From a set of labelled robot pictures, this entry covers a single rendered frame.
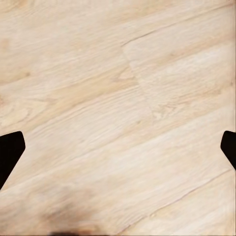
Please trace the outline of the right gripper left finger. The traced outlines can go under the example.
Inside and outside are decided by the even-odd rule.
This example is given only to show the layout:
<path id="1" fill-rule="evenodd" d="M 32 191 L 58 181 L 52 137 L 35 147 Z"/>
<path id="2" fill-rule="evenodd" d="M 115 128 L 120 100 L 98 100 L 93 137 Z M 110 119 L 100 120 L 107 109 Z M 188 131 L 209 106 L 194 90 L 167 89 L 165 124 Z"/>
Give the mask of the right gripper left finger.
<path id="1" fill-rule="evenodd" d="M 0 190 L 26 149 L 22 131 L 0 136 Z"/>

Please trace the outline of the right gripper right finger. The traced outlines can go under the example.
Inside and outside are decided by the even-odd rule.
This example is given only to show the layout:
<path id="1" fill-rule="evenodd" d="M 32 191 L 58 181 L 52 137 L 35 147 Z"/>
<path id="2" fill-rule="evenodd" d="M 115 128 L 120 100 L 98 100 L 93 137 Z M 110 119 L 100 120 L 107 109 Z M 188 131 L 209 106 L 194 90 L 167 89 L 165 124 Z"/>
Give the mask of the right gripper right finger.
<path id="1" fill-rule="evenodd" d="M 225 131 L 220 147 L 236 170 L 236 133 Z"/>

